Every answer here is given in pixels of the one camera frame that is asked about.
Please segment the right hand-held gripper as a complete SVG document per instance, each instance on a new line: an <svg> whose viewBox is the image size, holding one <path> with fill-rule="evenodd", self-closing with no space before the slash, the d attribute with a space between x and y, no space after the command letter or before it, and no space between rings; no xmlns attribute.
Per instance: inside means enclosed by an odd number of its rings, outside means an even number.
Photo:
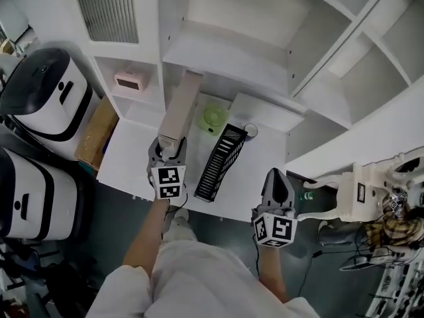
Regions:
<svg viewBox="0 0 424 318"><path fill-rule="evenodd" d="M272 168L262 188L262 204L267 206L258 205L252 209L254 239L260 246L287 246L294 242L297 229L294 189L280 170L276 178L276 201L282 207L269 207L274 202L274 176Z"/></svg>

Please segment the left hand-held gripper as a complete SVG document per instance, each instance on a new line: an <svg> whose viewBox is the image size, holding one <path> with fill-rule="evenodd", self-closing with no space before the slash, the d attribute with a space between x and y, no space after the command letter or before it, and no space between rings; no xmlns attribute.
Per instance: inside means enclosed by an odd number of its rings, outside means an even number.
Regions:
<svg viewBox="0 0 424 318"><path fill-rule="evenodd" d="M177 152L172 160L185 161L187 138L180 140ZM148 180L154 188L157 199L177 199L184 190L186 165L162 161L162 149L156 137L148 149Z"/></svg>

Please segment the tall beige rectangular box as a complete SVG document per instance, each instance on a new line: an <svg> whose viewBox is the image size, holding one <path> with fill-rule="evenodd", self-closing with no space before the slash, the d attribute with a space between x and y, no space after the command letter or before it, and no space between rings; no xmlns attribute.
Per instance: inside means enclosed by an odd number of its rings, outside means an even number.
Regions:
<svg viewBox="0 0 424 318"><path fill-rule="evenodd" d="M158 143L162 150L175 156L189 132L203 75L186 70L158 130Z"/></svg>

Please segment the black perforated file holder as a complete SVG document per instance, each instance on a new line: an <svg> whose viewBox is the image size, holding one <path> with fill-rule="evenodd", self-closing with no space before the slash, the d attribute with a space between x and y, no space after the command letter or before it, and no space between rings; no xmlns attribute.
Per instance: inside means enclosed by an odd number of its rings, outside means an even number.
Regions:
<svg viewBox="0 0 424 318"><path fill-rule="evenodd" d="M207 161L194 197L208 203L214 202L223 178L238 158L246 137L245 130L226 125Z"/></svg>

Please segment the person's left forearm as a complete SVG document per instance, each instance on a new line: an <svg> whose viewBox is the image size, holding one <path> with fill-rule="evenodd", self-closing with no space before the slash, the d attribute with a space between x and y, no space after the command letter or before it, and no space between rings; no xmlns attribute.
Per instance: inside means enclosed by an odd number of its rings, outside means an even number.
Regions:
<svg viewBox="0 0 424 318"><path fill-rule="evenodd" d="M162 232L169 208L166 199L155 199L141 229L127 251L123 265L141 267L151 277L162 243Z"/></svg>

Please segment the person's right forearm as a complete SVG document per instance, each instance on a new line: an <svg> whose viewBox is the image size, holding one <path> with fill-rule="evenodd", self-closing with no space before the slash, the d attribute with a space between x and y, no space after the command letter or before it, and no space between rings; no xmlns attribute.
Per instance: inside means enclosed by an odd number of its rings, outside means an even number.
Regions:
<svg viewBox="0 0 424 318"><path fill-rule="evenodd" d="M282 275L281 256L278 248L260 246L259 281L282 303L290 300Z"/></svg>

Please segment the brown cardboard box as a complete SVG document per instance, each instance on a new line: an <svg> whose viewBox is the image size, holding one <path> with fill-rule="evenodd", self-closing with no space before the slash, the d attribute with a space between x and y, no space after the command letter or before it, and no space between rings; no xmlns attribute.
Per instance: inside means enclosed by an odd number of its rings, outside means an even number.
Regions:
<svg viewBox="0 0 424 318"><path fill-rule="evenodd" d="M103 97L76 148L75 158L99 171L107 145L119 121L108 97Z"/></svg>

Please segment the white desk with hutch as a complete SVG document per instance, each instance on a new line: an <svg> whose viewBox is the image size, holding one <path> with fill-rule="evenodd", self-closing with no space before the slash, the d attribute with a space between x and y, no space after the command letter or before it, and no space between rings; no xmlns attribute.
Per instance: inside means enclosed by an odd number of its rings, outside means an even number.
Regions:
<svg viewBox="0 0 424 318"><path fill-rule="evenodd" d="M188 208L248 221L266 173L318 178L424 146L424 0L21 0L42 42L87 65L119 122L98 180L152 199L148 147L186 70L258 128L214 202L194 197L217 138L191 125ZM120 71L149 75L138 92Z"/></svg>

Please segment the green desk fan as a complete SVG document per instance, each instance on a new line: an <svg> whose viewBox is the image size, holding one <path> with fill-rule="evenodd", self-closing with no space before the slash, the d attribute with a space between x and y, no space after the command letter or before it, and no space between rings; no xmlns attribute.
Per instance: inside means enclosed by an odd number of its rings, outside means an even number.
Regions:
<svg viewBox="0 0 424 318"><path fill-rule="evenodd" d="M221 104L210 102L206 104L198 118L198 127L206 133L217 136L221 133L229 118L229 110Z"/></svg>

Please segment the pink alarm clock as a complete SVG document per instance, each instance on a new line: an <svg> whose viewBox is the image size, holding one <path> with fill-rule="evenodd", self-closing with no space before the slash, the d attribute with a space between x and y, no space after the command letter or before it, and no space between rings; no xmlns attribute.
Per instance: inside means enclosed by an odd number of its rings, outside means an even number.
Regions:
<svg viewBox="0 0 424 318"><path fill-rule="evenodd" d="M120 71L114 75L115 82L121 87L126 87L138 92L143 92L149 81L149 75L138 71Z"/></svg>

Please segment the person's white shirt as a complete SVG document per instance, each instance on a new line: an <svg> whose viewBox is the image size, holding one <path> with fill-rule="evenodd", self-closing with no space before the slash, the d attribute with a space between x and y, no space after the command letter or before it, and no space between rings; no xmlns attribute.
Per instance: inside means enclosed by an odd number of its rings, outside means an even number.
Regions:
<svg viewBox="0 0 424 318"><path fill-rule="evenodd" d="M86 318L320 318L303 297L282 303L232 252L194 240L160 248L154 271L120 266Z"/></svg>

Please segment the white and black robot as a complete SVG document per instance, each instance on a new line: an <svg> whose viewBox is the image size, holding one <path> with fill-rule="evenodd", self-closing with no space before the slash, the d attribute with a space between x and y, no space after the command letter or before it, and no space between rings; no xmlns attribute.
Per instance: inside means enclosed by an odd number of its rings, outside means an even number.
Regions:
<svg viewBox="0 0 424 318"><path fill-rule="evenodd" d="M99 97L71 56L41 48L21 60L0 93L0 114L40 138L66 142L92 116Z"/></svg>
<svg viewBox="0 0 424 318"><path fill-rule="evenodd" d="M0 147L0 237L79 239L91 221L92 186L78 164L60 169Z"/></svg>

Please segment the black bag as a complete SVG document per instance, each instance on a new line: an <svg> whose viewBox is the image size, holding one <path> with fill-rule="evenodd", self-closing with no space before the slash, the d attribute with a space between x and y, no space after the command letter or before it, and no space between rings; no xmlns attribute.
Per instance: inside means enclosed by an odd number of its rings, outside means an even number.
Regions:
<svg viewBox="0 0 424 318"><path fill-rule="evenodd" d="M0 238L0 270L21 283L30 280L47 289L44 296L36 294L38 303L48 313L51 301L62 318L85 318L98 289L64 258L59 262L43 265L48 257L59 256L54 249L40 252L41 242L23 242L15 238Z"/></svg>

